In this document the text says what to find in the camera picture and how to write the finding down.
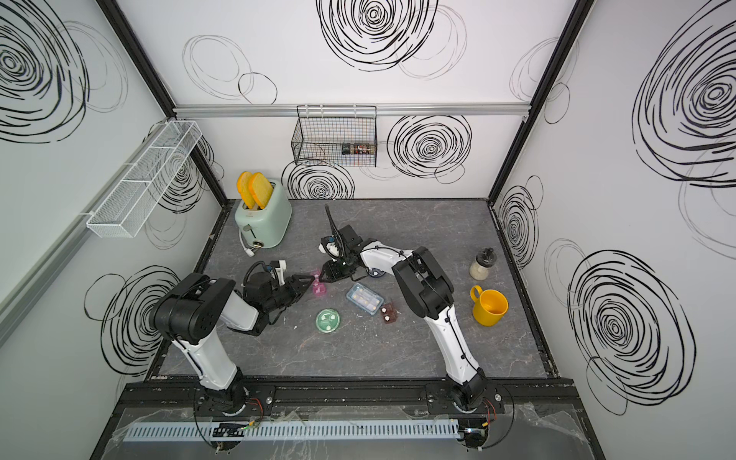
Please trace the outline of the blue rectangular pillbox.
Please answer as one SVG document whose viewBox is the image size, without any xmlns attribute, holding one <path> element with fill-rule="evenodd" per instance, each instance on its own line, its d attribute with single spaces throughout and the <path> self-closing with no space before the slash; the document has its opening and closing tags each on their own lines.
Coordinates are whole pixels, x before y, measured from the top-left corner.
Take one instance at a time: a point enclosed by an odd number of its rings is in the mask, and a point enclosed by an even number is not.
<svg viewBox="0 0 736 460">
<path fill-rule="evenodd" d="M 361 283 L 354 283 L 346 293 L 346 298 L 349 302 L 371 315 L 376 314 L 384 304 L 381 295 Z"/>
</svg>

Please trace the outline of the green round pillbox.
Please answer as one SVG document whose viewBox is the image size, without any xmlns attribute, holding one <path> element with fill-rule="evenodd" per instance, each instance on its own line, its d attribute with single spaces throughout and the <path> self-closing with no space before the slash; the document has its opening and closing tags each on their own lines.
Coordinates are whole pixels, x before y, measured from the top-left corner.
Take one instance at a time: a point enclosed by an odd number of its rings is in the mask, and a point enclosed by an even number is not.
<svg viewBox="0 0 736 460">
<path fill-rule="evenodd" d="M 335 332 L 340 325 L 340 315 L 334 309 L 321 310 L 315 319 L 315 327 L 320 333 L 330 334 Z"/>
</svg>

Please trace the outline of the pink pillbox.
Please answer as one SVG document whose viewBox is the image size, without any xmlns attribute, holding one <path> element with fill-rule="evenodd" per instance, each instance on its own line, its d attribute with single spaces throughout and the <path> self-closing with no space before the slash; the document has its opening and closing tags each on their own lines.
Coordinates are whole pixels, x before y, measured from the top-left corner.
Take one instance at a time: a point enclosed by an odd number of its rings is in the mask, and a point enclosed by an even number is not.
<svg viewBox="0 0 736 460">
<path fill-rule="evenodd" d="M 318 270 L 312 272 L 312 293 L 315 297 L 322 297 L 326 294 L 327 288 L 324 283 L 320 281 L 320 272 Z"/>
</svg>

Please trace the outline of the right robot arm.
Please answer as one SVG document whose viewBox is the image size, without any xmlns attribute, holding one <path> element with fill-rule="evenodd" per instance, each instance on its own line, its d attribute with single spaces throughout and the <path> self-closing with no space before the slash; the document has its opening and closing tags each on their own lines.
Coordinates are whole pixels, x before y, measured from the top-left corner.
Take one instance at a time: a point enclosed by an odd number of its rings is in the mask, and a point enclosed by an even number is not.
<svg viewBox="0 0 736 460">
<path fill-rule="evenodd" d="M 440 349 L 454 405 L 464 413 L 481 405 L 487 378 L 458 323 L 454 286 L 429 249 L 404 250 L 364 240 L 347 225 L 322 238 L 319 250 L 330 258 L 321 268 L 322 283 L 349 278 L 360 268 L 369 275 L 392 274 L 404 301 L 425 320 Z"/>
</svg>

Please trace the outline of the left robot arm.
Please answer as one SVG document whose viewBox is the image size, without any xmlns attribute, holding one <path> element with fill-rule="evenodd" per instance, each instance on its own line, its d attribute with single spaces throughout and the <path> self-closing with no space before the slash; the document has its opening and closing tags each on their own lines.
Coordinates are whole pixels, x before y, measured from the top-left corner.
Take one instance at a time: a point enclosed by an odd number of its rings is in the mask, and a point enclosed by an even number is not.
<svg viewBox="0 0 736 460">
<path fill-rule="evenodd" d="M 224 350 L 218 325 L 258 337 L 301 300 L 312 283 L 310 274 L 285 277 L 277 268 L 265 266 L 247 272 L 237 291 L 232 279 L 193 272 L 155 304 L 149 323 L 184 354 L 218 410 L 238 414 L 246 406 L 248 390 L 242 370 Z"/>
</svg>

